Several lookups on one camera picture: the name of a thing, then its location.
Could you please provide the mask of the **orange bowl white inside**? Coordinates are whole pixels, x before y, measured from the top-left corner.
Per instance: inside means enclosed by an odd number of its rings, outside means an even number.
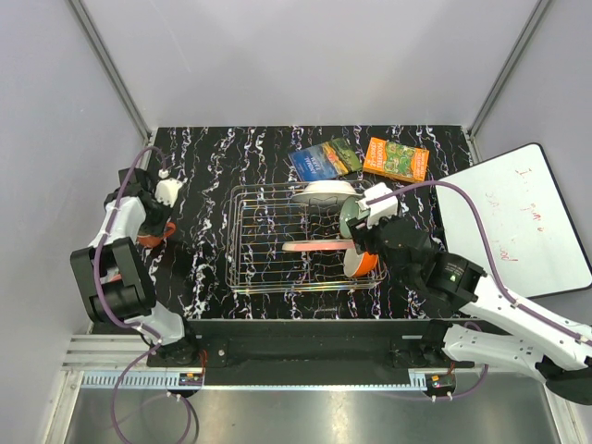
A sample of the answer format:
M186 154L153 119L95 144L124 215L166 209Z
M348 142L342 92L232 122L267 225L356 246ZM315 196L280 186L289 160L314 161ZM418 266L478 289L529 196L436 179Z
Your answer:
M343 258L343 273L347 278L359 278L376 268L378 255L367 252L357 253L355 248L348 249Z

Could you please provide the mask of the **orange mug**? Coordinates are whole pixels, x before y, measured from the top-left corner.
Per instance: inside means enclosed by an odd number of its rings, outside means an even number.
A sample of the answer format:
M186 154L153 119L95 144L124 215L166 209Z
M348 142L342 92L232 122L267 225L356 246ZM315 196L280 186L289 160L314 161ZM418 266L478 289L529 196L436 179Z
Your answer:
M177 226L173 222L167 222L164 232L159 235L142 235L137 238L137 242L145 248L155 248L160 245L164 240L172 236L177 229Z

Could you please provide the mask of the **pink cream floral plate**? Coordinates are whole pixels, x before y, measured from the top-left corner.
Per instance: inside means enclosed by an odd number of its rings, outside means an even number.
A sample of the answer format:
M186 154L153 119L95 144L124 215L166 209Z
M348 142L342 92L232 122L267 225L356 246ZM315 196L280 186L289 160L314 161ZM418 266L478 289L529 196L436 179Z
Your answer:
M290 253L308 253L317 251L343 251L354 247L352 240L301 240L287 241L282 250Z

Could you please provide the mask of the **green ceramic bowl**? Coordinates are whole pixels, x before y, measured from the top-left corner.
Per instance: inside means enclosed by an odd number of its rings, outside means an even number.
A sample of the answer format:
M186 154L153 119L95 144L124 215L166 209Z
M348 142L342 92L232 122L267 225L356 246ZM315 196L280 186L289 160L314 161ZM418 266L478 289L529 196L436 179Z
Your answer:
M348 222L358 217L359 205L357 201L358 199L356 197L350 196L343 202L341 207L339 213L339 233L344 239L350 239L352 237Z

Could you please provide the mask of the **white paper plate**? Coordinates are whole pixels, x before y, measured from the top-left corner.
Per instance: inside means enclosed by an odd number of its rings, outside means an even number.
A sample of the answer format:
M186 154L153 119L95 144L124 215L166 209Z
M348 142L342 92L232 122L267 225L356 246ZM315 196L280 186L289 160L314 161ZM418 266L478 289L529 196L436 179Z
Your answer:
M318 180L310 182L290 199L296 204L333 205L342 204L357 195L358 192L348 181Z

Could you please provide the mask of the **metal wire dish rack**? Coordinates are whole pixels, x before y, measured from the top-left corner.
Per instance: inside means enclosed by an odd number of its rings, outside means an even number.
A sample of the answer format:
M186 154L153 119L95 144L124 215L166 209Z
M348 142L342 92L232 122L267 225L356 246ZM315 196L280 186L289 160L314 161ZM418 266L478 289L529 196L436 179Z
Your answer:
M288 252L289 241L335 241L347 199L302 197L306 182L240 185L228 204L226 282L245 294L372 289L387 276L382 264L346 277L344 251Z

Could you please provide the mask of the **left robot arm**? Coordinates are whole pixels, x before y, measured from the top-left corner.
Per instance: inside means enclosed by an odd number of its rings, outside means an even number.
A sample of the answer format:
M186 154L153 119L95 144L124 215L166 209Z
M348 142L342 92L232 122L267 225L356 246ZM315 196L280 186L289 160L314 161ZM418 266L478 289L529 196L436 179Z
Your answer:
M170 221L182 182L143 169L119 171L120 187L104 201L105 218L88 246L70 255L70 266L87 315L138 333L154 355L188 366L200 344L189 323L157 300L138 245L154 248L174 234Z

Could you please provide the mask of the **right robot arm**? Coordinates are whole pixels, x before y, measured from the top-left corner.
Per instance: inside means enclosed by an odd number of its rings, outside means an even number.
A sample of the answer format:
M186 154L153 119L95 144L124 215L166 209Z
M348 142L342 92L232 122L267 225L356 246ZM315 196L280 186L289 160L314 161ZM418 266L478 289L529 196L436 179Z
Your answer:
M347 227L356 249L378 255L406 287L504 332L471 339L465 327L433 321L419 346L426 364L437 367L452 360L502 367L532 377L567 401L590 405L589 325L510 292L458 254L437 251L424 232L399 217L369 226L366 217L358 216Z

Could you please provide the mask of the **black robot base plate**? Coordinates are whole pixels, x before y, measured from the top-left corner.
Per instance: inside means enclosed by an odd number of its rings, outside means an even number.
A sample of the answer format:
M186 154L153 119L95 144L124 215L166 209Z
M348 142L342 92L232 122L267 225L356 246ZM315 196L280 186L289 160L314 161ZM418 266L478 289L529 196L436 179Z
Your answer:
M437 347L450 320L202 320L205 383L238 387L386 386L452 365Z

